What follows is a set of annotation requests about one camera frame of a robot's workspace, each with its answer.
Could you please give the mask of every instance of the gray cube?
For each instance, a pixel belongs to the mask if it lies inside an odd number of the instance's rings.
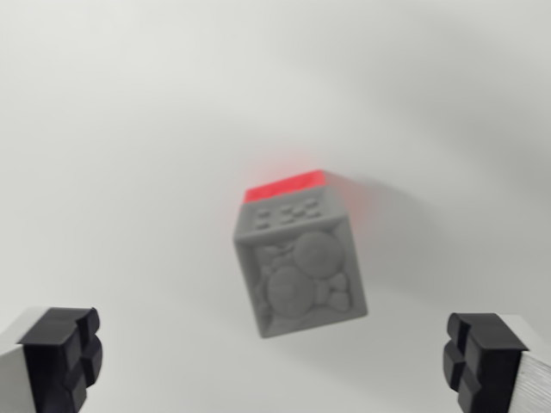
[[[367,314],[348,213],[332,188],[244,203],[234,242],[262,337]]]

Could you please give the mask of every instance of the cube face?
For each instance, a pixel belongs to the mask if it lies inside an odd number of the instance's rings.
[[[102,366],[94,308],[34,307],[0,334],[0,411],[77,413]]]
[[[262,337],[367,314],[350,222],[331,188],[245,203],[235,244]]]
[[[528,350],[497,314],[453,313],[444,347],[444,376],[468,413],[506,413],[523,351]]]
[[[290,194],[292,192],[326,185],[327,181],[323,170],[315,170],[298,176],[291,176],[277,182],[251,188],[245,194],[245,202],[263,200],[272,196]]]

